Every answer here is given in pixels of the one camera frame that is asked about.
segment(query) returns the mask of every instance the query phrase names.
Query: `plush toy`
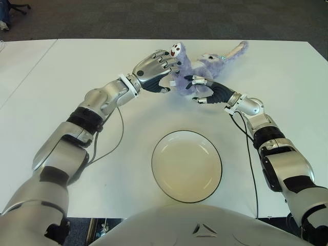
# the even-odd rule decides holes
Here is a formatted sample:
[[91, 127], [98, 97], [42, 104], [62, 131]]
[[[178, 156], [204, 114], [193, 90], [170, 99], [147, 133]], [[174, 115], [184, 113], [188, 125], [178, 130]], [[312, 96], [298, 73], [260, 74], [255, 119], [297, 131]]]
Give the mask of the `plush toy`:
[[204, 85], [192, 86], [187, 90], [186, 86], [189, 84], [189, 81], [185, 80], [184, 77], [187, 75], [197, 75], [209, 79], [215, 79], [221, 73], [226, 64], [234, 61], [239, 56], [244, 54], [247, 48], [248, 42], [242, 41], [236, 48], [225, 56], [204, 54], [200, 59], [191, 62], [187, 57], [186, 47], [184, 44], [174, 44], [171, 48], [171, 56], [176, 57], [180, 62], [177, 66], [180, 72], [178, 74], [172, 73], [174, 82], [171, 83], [171, 85], [175, 85], [177, 92], [183, 96], [193, 96], [196, 93], [208, 93], [210, 89]]

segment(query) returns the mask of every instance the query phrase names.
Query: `white cable clip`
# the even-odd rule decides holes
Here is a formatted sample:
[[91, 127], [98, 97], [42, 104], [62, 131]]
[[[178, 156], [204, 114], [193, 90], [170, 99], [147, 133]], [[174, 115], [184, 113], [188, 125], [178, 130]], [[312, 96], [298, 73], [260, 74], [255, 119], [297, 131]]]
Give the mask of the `white cable clip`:
[[137, 98], [138, 97], [138, 92], [136, 91], [136, 89], [134, 88], [134, 86], [132, 85], [132, 83], [125, 77], [125, 75], [124, 74], [120, 74], [118, 77], [129, 88], [129, 91], [133, 94], [133, 96], [135, 98]]
[[235, 102], [235, 104], [231, 107], [225, 107], [224, 110], [229, 113], [230, 115], [234, 115], [236, 112], [236, 109], [238, 108], [239, 104], [241, 104], [242, 101], [245, 100], [245, 98], [247, 97], [246, 94], [241, 95], [241, 97], [237, 100], [237, 102]]

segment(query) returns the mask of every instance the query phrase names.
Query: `gray carpet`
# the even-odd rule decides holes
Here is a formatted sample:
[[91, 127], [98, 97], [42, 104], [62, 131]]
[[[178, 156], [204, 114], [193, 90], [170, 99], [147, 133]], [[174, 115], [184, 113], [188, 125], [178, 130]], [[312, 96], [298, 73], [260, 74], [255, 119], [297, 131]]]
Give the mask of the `gray carpet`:
[[324, 0], [11, 0], [4, 41], [45, 38], [270, 39], [309, 42], [328, 59]]

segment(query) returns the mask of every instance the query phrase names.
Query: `chair leg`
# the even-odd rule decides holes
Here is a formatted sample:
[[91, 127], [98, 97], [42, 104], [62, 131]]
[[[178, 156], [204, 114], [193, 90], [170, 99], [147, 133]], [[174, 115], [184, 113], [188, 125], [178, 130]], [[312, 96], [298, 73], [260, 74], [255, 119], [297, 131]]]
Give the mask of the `chair leg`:
[[26, 15], [26, 12], [23, 11], [23, 10], [20, 10], [20, 9], [14, 7], [14, 6], [11, 6], [11, 8], [14, 9], [14, 10], [16, 10], [16, 11], [18, 11], [18, 12], [20, 12], [20, 13], [22, 13], [23, 15]]

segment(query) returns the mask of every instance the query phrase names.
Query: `white table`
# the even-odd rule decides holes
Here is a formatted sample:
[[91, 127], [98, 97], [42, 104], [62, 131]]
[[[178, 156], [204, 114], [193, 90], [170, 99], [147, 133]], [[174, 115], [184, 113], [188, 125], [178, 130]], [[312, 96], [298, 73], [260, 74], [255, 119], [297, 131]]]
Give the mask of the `white table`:
[[0, 52], [0, 109], [55, 42], [56, 39], [5, 43]]
[[[0, 110], [2, 155], [0, 209], [31, 175], [36, 151], [87, 91], [127, 74], [149, 53], [176, 40], [58, 40]], [[237, 40], [184, 40], [191, 60], [225, 54]], [[316, 184], [328, 186], [328, 132], [325, 109], [328, 63], [308, 43], [250, 41], [247, 53], [217, 80], [260, 98], [280, 129], [310, 161]], [[126, 131], [121, 145], [87, 168], [69, 187], [69, 216], [129, 217], [142, 210], [177, 203], [157, 186], [151, 171], [156, 143], [167, 133], [192, 130], [218, 149], [223, 165], [217, 191], [201, 202], [254, 216], [255, 194], [245, 136], [223, 111], [224, 105], [196, 105], [175, 93], [143, 91], [121, 110]], [[117, 112], [99, 136], [98, 153], [120, 137]], [[286, 216], [280, 193], [269, 190], [251, 149], [259, 196], [259, 216]]]

